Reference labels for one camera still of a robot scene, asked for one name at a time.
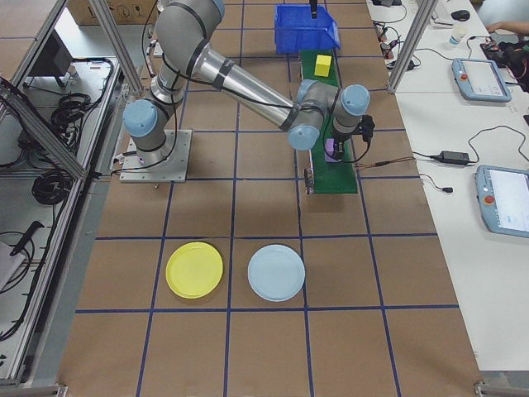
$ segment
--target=person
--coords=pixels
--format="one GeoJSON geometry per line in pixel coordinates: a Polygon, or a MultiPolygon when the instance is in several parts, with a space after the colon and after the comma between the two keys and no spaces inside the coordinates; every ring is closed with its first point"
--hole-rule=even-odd
{"type": "Polygon", "coordinates": [[[511,31],[519,36],[529,36],[529,22],[523,21],[500,21],[487,25],[487,32],[494,33],[498,29],[511,31]]]}

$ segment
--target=white table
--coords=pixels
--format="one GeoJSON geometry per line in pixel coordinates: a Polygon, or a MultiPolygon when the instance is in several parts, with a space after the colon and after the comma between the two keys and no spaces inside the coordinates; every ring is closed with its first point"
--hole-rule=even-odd
{"type": "MultiPolygon", "coordinates": [[[[390,26],[405,33],[417,5],[403,0],[407,18],[390,26]]],[[[375,20],[390,21],[403,15],[402,7],[369,9],[375,20]]],[[[449,11],[467,9],[468,36],[484,36],[486,30],[468,0],[452,0],[449,11]]],[[[419,48],[428,47],[450,58],[468,57],[465,43],[446,45],[451,29],[427,27],[419,48]]],[[[471,41],[473,58],[484,59],[480,39],[471,41]]],[[[505,124],[529,137],[522,115],[529,113],[529,94],[511,88],[507,104],[472,103],[464,100],[450,71],[451,62],[430,51],[418,51],[422,66],[407,72],[397,90],[398,106],[413,150],[424,154],[465,151],[475,160],[467,144],[477,131],[505,124]]],[[[473,143],[480,164],[527,169],[518,153],[522,138],[506,129],[484,132],[473,143]]],[[[529,145],[522,148],[529,155],[529,145]]],[[[493,234],[486,230],[476,201],[473,167],[417,162],[440,186],[452,186],[453,194],[424,189],[445,253],[452,282],[465,319],[470,341],[481,371],[529,371],[529,240],[493,234]]]]}

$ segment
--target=plate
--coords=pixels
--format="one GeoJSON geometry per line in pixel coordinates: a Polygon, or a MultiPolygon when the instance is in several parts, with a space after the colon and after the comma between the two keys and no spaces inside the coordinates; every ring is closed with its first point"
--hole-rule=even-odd
{"type": "Polygon", "coordinates": [[[205,242],[190,242],[176,250],[167,262],[165,279],[178,296],[197,299],[212,292],[222,278],[222,258],[205,242]]]}
{"type": "Polygon", "coordinates": [[[248,281],[261,298],[283,302],[295,296],[305,282],[305,266],[287,246],[264,246],[250,259],[248,281]]]}

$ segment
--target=cardboard box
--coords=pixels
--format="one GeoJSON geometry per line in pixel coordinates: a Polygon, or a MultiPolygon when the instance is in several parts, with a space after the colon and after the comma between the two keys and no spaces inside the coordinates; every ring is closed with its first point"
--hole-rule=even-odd
{"type": "MultiPolygon", "coordinates": [[[[118,25],[143,25],[155,0],[108,0],[107,4],[118,25]]],[[[69,0],[66,6],[78,25],[99,25],[88,0],[69,0]]],[[[158,9],[150,16],[155,23],[158,9]]]]}

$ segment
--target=light blue plate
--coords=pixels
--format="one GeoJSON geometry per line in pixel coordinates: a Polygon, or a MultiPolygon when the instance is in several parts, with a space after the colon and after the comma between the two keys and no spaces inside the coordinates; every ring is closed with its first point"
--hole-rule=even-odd
{"type": "Polygon", "coordinates": [[[261,298],[282,302],[303,287],[305,266],[298,253],[287,246],[264,246],[250,259],[248,281],[261,298]]]}

